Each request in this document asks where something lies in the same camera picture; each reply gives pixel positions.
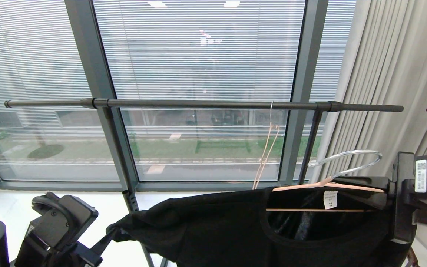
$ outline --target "clothes hanger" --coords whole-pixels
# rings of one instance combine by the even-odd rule
[[[332,176],[327,177],[326,179],[316,182],[314,184],[300,184],[300,185],[292,185],[292,186],[282,186],[282,187],[277,187],[275,189],[273,189],[272,191],[289,191],[289,190],[294,190],[294,189],[303,189],[303,188],[315,188],[315,187],[333,187],[333,188],[337,188],[337,189],[353,189],[353,190],[361,190],[361,191],[370,191],[370,192],[374,192],[374,193],[383,193],[385,194],[385,191],[381,190],[381,189],[376,189],[376,188],[370,188],[370,187],[365,187],[365,186],[357,186],[357,185],[348,185],[348,184],[336,184],[333,183],[332,180],[336,177],[339,176],[343,176],[344,174],[348,174],[350,172],[354,172],[354,171],[359,171],[361,169],[366,169],[370,166],[375,165],[376,163],[378,163],[380,161],[380,159],[382,158],[382,154],[378,151],[373,151],[373,150],[352,150],[352,151],[346,151],[346,152],[342,152],[330,157],[327,157],[321,161],[318,162],[313,162],[313,163],[309,163],[307,164],[308,167],[317,167],[320,166],[322,164],[325,164],[326,162],[330,162],[334,159],[340,158],[340,157],[344,157],[344,156],[348,156],[348,155],[355,155],[355,154],[375,154],[377,155],[377,159],[374,162],[370,162],[369,164],[365,164],[356,168],[352,168],[352,169],[347,169],[345,171],[340,171]],[[367,211],[374,211],[374,210],[339,210],[339,209],[335,209],[335,210],[329,210],[329,209],[315,209],[315,208],[267,208],[266,211],[318,211],[318,212],[367,212]]]

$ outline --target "grass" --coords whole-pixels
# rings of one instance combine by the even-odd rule
[[[305,152],[308,137],[302,137],[299,146],[299,157]],[[269,159],[279,159],[283,149],[284,139],[278,137]],[[112,155],[105,141],[46,141],[47,145],[58,144],[63,146],[63,151],[53,155],[51,159],[111,159]],[[181,139],[177,142],[169,140],[130,140],[133,155],[136,159],[205,159],[205,158],[260,158],[266,138],[255,140],[202,140],[196,153],[196,139]],[[313,146],[312,157],[317,155],[320,137],[316,138]],[[29,154],[39,148],[34,142],[17,142],[10,139],[0,140],[0,159],[27,159]]]

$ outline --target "curtain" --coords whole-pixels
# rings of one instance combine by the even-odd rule
[[[401,113],[331,113],[318,159],[354,149],[383,153],[359,175],[391,174],[398,151],[427,154],[427,1],[358,1],[336,100],[403,105]],[[338,159],[316,169],[314,179],[350,169],[373,156]]]

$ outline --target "white sticker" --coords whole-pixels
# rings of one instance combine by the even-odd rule
[[[415,192],[426,193],[427,160],[416,161],[415,175]]]
[[[337,207],[338,192],[339,191],[324,191],[324,207],[326,210]]]

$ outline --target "black t-shirt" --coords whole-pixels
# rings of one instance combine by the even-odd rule
[[[325,190],[273,188],[169,199],[108,227],[179,267],[395,267],[410,244],[388,241],[389,211],[270,212],[319,208]],[[369,207],[337,195],[337,208]]]

